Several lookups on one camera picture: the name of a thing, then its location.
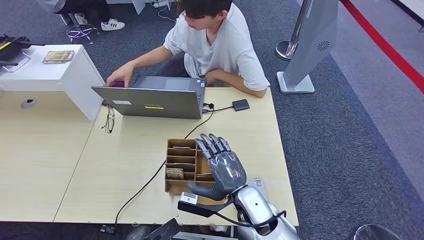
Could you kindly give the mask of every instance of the gray robotic hand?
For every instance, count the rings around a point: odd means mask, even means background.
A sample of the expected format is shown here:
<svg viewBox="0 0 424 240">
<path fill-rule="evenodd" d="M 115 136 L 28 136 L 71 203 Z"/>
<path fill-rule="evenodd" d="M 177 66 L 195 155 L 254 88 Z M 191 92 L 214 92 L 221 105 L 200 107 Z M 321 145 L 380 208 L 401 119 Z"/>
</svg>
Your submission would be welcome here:
<svg viewBox="0 0 424 240">
<path fill-rule="evenodd" d="M 193 182 L 188 184 L 190 191 L 196 195 L 223 200 L 227 195 L 246 185 L 246 172 L 236 153 L 231 151 L 227 141 L 213 134 L 200 134 L 203 139 L 196 138 L 195 142 L 207 159 L 210 172 L 215 179 L 211 187 L 198 186 Z"/>
</svg>

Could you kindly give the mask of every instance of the power strip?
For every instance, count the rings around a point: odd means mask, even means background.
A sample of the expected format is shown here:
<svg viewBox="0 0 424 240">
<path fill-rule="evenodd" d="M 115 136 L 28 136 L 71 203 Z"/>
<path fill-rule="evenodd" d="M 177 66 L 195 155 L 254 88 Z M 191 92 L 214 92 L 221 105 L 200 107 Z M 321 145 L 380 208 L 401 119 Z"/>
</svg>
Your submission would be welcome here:
<svg viewBox="0 0 424 240">
<path fill-rule="evenodd" d="M 163 6 L 168 6 L 168 0 L 153 3 L 153 7 L 155 7 L 155 8 L 160 8 L 160 7 L 163 7 Z"/>
</svg>

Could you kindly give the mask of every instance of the white sneaker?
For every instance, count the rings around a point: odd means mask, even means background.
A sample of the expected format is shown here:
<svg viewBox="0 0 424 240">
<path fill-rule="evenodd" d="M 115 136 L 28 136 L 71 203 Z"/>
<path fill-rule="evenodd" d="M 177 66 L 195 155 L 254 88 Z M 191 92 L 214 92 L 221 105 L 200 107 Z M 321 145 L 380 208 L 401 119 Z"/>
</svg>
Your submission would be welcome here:
<svg viewBox="0 0 424 240">
<path fill-rule="evenodd" d="M 125 27 L 125 23 L 118 21 L 117 19 L 109 19 L 107 24 L 101 23 L 101 29 L 103 31 L 119 30 Z"/>
<path fill-rule="evenodd" d="M 76 13 L 74 14 L 76 21 L 81 25 L 81 24 L 88 24 L 89 22 L 87 21 L 86 17 L 84 16 L 84 14 L 81 13 Z"/>
</svg>

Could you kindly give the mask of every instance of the black hair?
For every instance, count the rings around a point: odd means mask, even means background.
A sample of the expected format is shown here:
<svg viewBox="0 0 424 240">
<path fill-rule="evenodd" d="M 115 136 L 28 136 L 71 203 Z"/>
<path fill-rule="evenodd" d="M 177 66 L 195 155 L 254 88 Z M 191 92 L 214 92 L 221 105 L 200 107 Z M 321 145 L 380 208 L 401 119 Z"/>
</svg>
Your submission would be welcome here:
<svg viewBox="0 0 424 240">
<path fill-rule="evenodd" d="M 223 10 L 230 11 L 231 3 L 233 0 L 179 0 L 177 12 L 191 19 L 215 17 Z"/>
</svg>

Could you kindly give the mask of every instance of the red floor line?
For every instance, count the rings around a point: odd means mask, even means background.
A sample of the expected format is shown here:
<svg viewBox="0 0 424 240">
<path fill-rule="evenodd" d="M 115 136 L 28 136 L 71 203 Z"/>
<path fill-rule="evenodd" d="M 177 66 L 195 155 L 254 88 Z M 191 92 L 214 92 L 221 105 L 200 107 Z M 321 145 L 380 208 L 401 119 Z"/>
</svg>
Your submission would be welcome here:
<svg viewBox="0 0 424 240">
<path fill-rule="evenodd" d="M 371 25 L 371 23 L 359 12 L 350 0 L 340 0 L 344 7 L 353 16 L 356 22 L 365 30 L 377 46 L 386 56 L 418 87 L 424 94 L 424 77 L 403 58 L 381 34 Z"/>
</svg>

